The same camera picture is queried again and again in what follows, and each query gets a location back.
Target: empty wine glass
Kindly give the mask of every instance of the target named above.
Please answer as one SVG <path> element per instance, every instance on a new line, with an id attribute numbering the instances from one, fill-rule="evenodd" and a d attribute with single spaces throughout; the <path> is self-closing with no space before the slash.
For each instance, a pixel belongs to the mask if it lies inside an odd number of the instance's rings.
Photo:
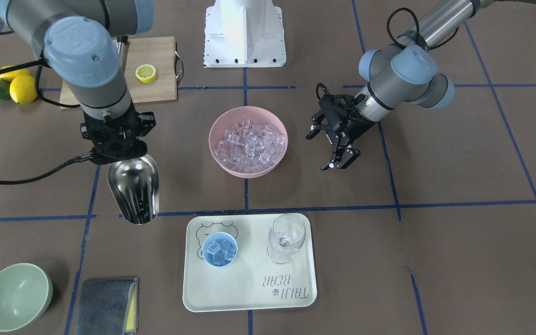
<path id="1" fill-rule="evenodd" d="M 283 214 L 268 233 L 268 256 L 274 263 L 289 263 L 305 241 L 305 224 L 295 214 Z"/>

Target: light blue joint cover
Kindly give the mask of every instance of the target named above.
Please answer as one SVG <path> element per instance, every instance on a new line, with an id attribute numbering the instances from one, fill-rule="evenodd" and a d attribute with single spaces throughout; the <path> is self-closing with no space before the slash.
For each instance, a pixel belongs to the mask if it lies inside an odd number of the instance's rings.
<path id="1" fill-rule="evenodd" d="M 0 18 L 4 23 L 9 26 L 7 22 L 7 8 L 9 7 L 10 0 L 0 0 Z"/>
<path id="2" fill-rule="evenodd" d="M 452 82 L 452 80 L 450 80 L 447 77 L 446 79 L 448 80 L 448 88 L 446 89 L 446 93 L 444 94 L 444 97 L 442 98 L 442 100 L 440 100 L 440 102 L 438 102 L 438 104 L 427 109 L 442 109 L 448 106 L 448 104 L 452 101 L 452 98 L 454 97 L 455 92 L 456 92 L 456 87 L 454 86 L 454 83 Z"/>
<path id="3" fill-rule="evenodd" d="M 392 70 L 407 83 L 423 85 L 431 81 L 438 73 L 436 61 L 421 49 L 413 44 L 406 47 L 391 61 Z"/>
<path id="4" fill-rule="evenodd" d="M 152 0 L 134 0 L 138 27 L 134 35 L 149 31 L 154 24 L 154 6 Z"/>
<path id="5" fill-rule="evenodd" d="M 363 57 L 361 57 L 361 60 L 359 61 L 359 74 L 363 79 L 367 80 L 368 82 L 372 81 L 371 76 L 369 75 L 369 68 L 372 65 L 372 60 L 374 60 L 374 56 L 378 51 L 381 51 L 379 49 L 371 49 L 363 54 Z"/>
<path id="6" fill-rule="evenodd" d="M 81 16 L 64 17 L 51 25 L 45 34 L 45 58 L 63 79 L 81 87 L 106 85 L 121 68 L 109 32 Z"/>

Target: mint green bowl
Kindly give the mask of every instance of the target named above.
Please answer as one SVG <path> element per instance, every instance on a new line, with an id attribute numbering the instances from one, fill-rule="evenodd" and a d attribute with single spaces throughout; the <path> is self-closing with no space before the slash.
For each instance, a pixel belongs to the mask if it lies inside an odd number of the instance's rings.
<path id="1" fill-rule="evenodd" d="M 51 278 L 39 267 L 18 263 L 0 271 L 0 331 L 33 322 L 51 303 Z"/>

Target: stainless steel scoop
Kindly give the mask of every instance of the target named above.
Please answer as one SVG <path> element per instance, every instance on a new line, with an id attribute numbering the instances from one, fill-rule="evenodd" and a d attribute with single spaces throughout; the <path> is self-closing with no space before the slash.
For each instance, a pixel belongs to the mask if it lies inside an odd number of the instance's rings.
<path id="1" fill-rule="evenodd" d="M 158 166 L 150 155 L 109 165 L 111 192 L 123 217 L 141 225 L 158 214 Z"/>

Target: blue cup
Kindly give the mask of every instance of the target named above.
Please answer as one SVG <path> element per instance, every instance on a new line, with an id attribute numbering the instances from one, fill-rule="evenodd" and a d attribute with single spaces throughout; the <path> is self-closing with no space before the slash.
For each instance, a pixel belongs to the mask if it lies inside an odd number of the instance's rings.
<path id="1" fill-rule="evenodd" d="M 204 260 L 213 267 L 231 264 L 237 256 L 237 250 L 235 238 L 222 231 L 208 236 L 202 245 Z"/>

